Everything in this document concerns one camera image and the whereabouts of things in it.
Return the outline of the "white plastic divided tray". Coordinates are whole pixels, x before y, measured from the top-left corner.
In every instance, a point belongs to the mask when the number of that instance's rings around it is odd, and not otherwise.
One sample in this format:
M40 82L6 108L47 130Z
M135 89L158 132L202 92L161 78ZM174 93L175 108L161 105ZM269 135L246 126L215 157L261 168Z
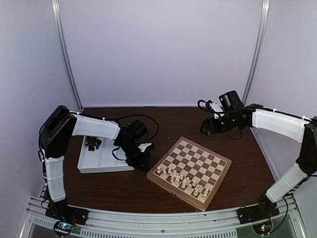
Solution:
M94 151L89 151L89 147L86 146L87 136L84 136L77 164L80 173L110 173L134 170L134 167L125 162L126 156L121 148L113 152L119 160L113 156L112 151L116 148L113 140L102 137L100 140L100 147Z

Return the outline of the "wooden chess board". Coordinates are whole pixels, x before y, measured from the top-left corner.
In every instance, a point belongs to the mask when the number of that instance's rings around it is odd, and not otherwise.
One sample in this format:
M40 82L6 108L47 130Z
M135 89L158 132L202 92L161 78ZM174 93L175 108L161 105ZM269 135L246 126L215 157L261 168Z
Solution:
M147 178L165 189L166 191L176 195L179 199L195 207L199 211L206 211L222 184L232 161L210 149L207 149L185 137L180 137L177 142L168 150L167 153L157 162L156 165L147 173ZM161 168L161 173L157 173L157 167ZM162 172L171 168L171 173L164 178ZM181 188L182 180L179 186L175 186L170 182L173 171L177 170L177 175L182 174L184 179L189 177L189 184L196 182L195 188L188 193ZM202 186L199 196L193 195L194 190L198 190L199 185ZM206 200L201 199L205 189L209 190Z

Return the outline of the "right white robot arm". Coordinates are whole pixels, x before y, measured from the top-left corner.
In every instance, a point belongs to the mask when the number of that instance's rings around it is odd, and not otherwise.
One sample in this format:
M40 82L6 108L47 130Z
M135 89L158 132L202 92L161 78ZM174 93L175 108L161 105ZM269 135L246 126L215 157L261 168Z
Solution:
M259 104L245 106L236 91L220 95L219 103L199 100L198 107L213 115L203 121L200 132L206 136L229 133L237 128L264 129L291 138L301 144L295 164L278 179L254 207L254 215L264 219L273 211L273 204L317 171L317 119L295 116Z

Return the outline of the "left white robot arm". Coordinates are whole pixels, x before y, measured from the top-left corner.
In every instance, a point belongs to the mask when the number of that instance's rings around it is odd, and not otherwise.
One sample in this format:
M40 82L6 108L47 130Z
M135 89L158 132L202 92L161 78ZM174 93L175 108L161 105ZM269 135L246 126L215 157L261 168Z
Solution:
M58 106L39 130L39 148L44 163L44 179L52 212L60 220L71 216L66 200L63 179L63 160L74 136L83 136L77 168L80 173L110 173L138 169L149 171L150 142L137 141L147 133L140 120L122 124L118 119L94 118Z

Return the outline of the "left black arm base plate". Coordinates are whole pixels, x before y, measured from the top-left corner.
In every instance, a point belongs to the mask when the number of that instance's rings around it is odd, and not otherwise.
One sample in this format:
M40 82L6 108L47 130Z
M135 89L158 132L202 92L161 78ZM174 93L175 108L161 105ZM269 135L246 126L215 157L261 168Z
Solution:
M45 215L56 220L66 221L70 224L85 225L89 211L83 208L71 207L66 200L49 202Z

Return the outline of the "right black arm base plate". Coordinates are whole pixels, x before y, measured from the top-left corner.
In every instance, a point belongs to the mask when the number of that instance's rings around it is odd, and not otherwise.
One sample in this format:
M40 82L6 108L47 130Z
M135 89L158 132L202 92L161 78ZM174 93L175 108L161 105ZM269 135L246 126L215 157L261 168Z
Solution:
M279 214L280 212L276 203L273 205L257 204L249 207L244 206L237 210L237 216L241 225L269 219Z

